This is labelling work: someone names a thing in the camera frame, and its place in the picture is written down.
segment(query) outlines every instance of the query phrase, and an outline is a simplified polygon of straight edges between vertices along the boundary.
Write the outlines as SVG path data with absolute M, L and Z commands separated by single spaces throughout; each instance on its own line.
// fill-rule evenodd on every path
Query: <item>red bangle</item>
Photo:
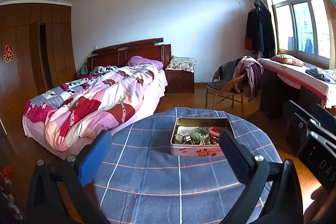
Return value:
M 210 135 L 215 136 L 215 137 L 219 137 L 220 132 L 223 131 L 223 128 L 216 128 L 216 127 L 209 127 L 208 128 L 208 132 Z

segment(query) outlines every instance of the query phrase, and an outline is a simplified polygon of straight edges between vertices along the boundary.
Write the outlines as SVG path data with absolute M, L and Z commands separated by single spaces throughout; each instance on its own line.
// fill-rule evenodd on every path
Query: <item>pillow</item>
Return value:
M 147 58 L 143 58 L 139 55 L 133 56 L 128 60 L 126 66 L 136 66 L 136 65 L 142 65 L 142 64 L 152 64 L 154 65 L 158 70 L 163 69 L 163 63 L 158 60 L 149 60 Z
M 166 67 L 166 70 L 185 70 L 194 72 L 194 65 L 196 60 L 189 57 L 173 56 L 172 60 Z
M 300 59 L 295 58 L 289 54 L 278 54 L 271 58 L 272 61 L 277 61 L 279 63 L 303 67 L 305 65 Z

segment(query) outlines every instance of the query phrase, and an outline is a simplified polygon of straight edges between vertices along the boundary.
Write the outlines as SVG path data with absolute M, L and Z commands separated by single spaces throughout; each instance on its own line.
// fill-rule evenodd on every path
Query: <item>rattan chair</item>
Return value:
M 215 97 L 214 97 L 213 102 L 212 102 L 212 109 L 215 108 L 215 105 L 223 102 L 225 99 L 231 99 L 232 100 L 231 107 L 234 106 L 234 102 L 241 103 L 241 116 L 244 118 L 243 91 L 240 92 L 241 101 L 235 100 L 234 96 L 239 95 L 239 93 L 236 92 L 236 90 L 235 90 L 235 84 L 240 83 L 241 81 L 245 80 L 246 78 L 247 78 L 247 74 L 244 73 L 243 75 L 227 82 L 221 90 L 215 89 L 215 88 L 209 86 L 208 84 L 206 84 L 207 91 L 206 91 L 206 94 L 205 94 L 205 108 L 207 108 L 207 106 L 208 106 L 208 94 L 213 94 Z M 218 79 L 219 79 L 219 70 L 217 70 L 215 72 L 215 74 L 213 75 L 212 81 L 213 82 L 215 80 L 218 81 Z M 222 99 L 222 100 L 220 100 L 219 102 L 216 103 L 217 96 L 221 97 L 221 98 L 224 98 L 224 99 Z

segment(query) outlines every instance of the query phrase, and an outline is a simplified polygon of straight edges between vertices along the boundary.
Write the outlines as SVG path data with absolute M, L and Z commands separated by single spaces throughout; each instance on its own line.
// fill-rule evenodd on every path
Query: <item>wooden bedside cabinet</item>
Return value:
M 194 93 L 194 73 L 184 70 L 165 70 L 167 93 Z

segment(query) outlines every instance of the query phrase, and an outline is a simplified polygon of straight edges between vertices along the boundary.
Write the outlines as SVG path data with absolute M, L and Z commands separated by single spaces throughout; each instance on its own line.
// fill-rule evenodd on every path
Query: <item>screw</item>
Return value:
M 69 155 L 67 156 L 67 162 L 74 162 L 76 160 L 76 156 L 75 155 Z
M 312 135 L 315 139 L 319 138 L 319 136 L 314 131 L 310 131 L 310 135 Z
M 40 159 L 40 160 L 37 161 L 36 164 L 37 164 L 38 166 L 42 166 L 42 165 L 44 165 L 44 160 L 43 160 L 43 159 Z
M 263 160 L 264 160 L 264 157 L 263 157 L 262 155 L 255 155 L 255 156 L 254 156 L 254 159 L 255 159 L 256 161 L 263 161 Z

